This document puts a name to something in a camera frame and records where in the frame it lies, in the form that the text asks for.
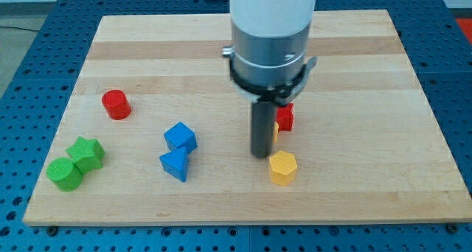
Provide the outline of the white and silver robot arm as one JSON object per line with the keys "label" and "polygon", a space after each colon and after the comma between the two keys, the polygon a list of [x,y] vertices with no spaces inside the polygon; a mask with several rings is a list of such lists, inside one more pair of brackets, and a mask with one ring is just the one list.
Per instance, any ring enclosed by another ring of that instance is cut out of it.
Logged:
{"label": "white and silver robot arm", "polygon": [[301,72],[316,0],[229,0],[233,69],[248,83],[279,86]]}

